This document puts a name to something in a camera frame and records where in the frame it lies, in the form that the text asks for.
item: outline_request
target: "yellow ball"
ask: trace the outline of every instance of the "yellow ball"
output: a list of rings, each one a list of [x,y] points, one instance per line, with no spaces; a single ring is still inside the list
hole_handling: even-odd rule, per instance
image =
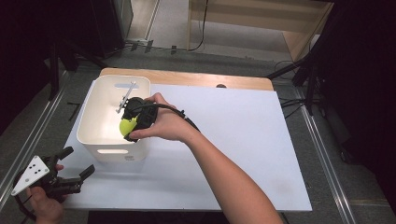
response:
[[[130,133],[136,126],[136,118],[133,119],[122,119],[120,122],[120,132],[122,136]]]

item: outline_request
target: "white storage bin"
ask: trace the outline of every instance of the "white storage bin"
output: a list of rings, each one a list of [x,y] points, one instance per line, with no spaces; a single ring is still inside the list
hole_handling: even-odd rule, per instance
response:
[[[82,111],[77,139],[99,161],[140,161],[148,154],[145,147],[148,139],[128,142],[120,133],[123,109],[120,113],[116,110],[134,82],[128,98],[150,96],[150,82],[145,77],[103,76],[93,83]]]

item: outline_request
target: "white bracket plate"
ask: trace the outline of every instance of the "white bracket plate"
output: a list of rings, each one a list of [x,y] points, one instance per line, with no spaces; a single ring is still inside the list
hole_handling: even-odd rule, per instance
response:
[[[47,165],[40,159],[39,156],[34,156],[26,167],[25,172],[21,176],[15,188],[12,190],[11,195],[15,196],[24,189],[34,184],[41,177],[50,172]]]

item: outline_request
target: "white table surface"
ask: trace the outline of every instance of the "white table surface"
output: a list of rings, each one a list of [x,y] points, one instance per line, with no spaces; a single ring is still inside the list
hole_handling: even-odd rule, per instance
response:
[[[151,85],[151,92],[157,91],[184,109],[200,131],[258,183],[276,210],[312,210],[275,91]],[[65,208],[220,210],[185,145],[153,137],[147,139],[148,155],[142,161],[99,162],[77,140],[81,111],[65,144],[75,151],[60,161],[65,168],[59,176],[78,176],[91,164],[96,171],[81,193],[68,197]]]

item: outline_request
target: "human hand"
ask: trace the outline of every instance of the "human hand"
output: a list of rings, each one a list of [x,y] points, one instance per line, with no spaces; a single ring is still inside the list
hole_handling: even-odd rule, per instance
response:
[[[156,104],[170,105],[160,93],[155,93],[146,100],[155,102]],[[130,138],[141,139],[146,137],[161,137],[167,140],[177,140],[184,142],[188,137],[189,131],[195,130],[186,120],[181,118],[170,109],[159,108],[157,119],[154,124],[147,128],[133,131],[129,134]]]
[[[64,216],[64,207],[58,201],[47,197],[46,192],[40,187],[27,189],[27,195],[32,195],[30,204],[35,209],[36,223],[61,223]]]

